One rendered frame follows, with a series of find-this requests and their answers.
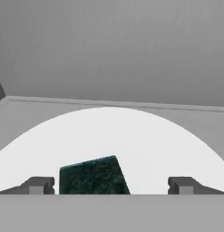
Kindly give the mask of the dark green sponge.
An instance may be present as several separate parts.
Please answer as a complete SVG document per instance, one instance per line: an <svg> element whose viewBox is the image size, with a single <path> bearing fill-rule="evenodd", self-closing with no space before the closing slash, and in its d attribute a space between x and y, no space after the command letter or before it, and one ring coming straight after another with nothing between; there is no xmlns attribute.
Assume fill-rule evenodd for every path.
<svg viewBox="0 0 224 232"><path fill-rule="evenodd" d="M119 161L114 155L61 167L59 193L130 195Z"/></svg>

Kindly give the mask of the white round microwave plate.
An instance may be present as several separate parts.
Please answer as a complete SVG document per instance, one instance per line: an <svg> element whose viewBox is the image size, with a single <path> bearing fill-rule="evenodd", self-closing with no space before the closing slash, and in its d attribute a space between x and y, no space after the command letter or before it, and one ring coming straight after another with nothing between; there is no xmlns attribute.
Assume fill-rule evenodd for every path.
<svg viewBox="0 0 224 232"><path fill-rule="evenodd" d="M0 151L0 191L110 155L132 194L165 194L174 176L224 191L224 160L205 142L162 117L117 107L68 112L18 136Z"/></svg>

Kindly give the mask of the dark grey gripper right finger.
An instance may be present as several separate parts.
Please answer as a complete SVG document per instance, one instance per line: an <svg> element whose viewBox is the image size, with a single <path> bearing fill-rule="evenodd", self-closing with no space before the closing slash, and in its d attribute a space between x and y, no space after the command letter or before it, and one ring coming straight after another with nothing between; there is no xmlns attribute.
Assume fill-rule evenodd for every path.
<svg viewBox="0 0 224 232"><path fill-rule="evenodd" d="M215 188L201 185L192 177L169 177L169 195L224 195L224 192Z"/></svg>

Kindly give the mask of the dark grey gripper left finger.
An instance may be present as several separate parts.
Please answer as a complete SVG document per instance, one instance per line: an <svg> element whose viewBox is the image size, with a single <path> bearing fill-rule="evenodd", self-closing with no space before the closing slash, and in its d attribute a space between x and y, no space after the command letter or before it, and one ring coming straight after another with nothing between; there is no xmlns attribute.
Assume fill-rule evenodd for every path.
<svg viewBox="0 0 224 232"><path fill-rule="evenodd" d="M31 177L20 186L0 191L0 195L53 195L54 177Z"/></svg>

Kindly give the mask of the grey microwave oven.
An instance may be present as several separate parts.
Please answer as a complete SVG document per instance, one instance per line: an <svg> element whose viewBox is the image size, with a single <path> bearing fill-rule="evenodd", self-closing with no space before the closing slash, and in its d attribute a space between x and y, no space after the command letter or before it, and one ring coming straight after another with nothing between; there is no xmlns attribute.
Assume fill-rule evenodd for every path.
<svg viewBox="0 0 224 232"><path fill-rule="evenodd" d="M224 0L0 0L0 151L72 111L171 121L224 160Z"/></svg>

